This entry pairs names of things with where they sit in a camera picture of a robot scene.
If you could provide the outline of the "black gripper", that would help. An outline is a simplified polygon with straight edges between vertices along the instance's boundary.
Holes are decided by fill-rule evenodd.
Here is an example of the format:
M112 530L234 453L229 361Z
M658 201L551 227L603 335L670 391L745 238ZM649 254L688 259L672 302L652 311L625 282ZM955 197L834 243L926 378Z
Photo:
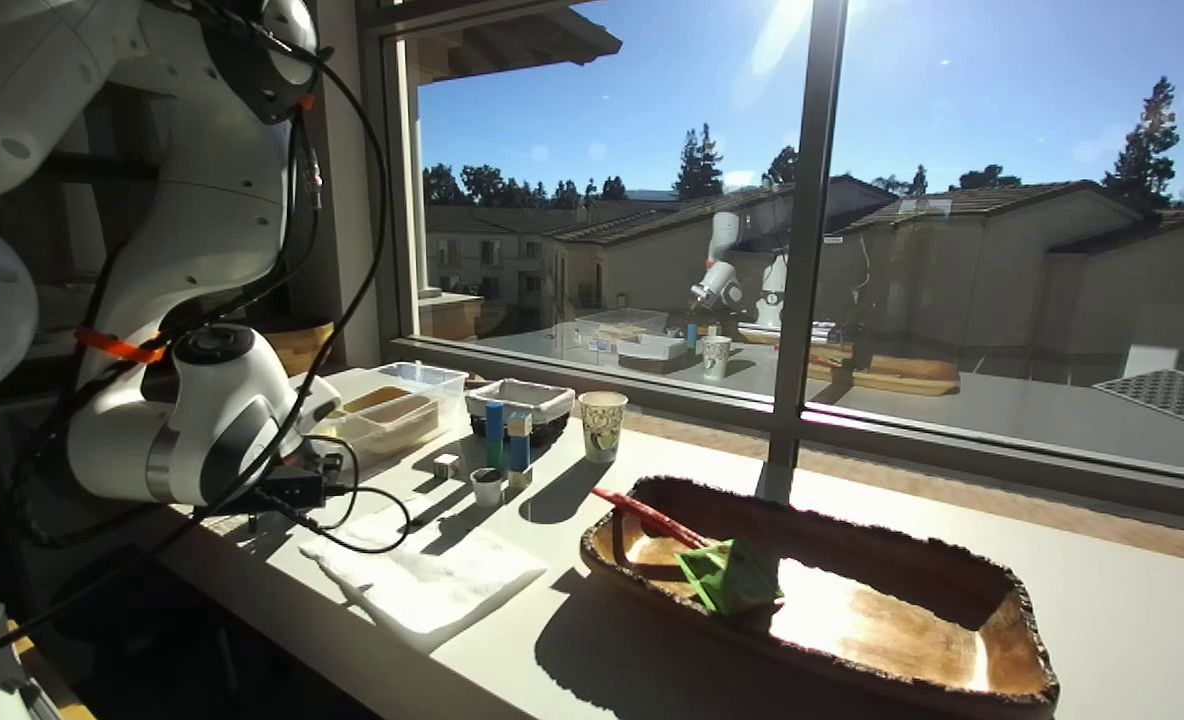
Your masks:
M263 481L268 503L319 509L362 481L362 462L341 437L310 437L291 456L275 462Z

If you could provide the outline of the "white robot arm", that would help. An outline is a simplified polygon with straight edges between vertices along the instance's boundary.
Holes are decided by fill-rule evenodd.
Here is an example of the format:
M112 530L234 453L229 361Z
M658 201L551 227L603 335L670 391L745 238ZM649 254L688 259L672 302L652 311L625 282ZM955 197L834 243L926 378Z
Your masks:
M149 97L159 175L99 277L65 462L80 493L242 503L304 437L310 388L248 326L159 335L170 311L275 268L288 116L314 90L304 0L0 0L0 197L58 152L95 93ZM28 356L40 293L0 234L0 382Z

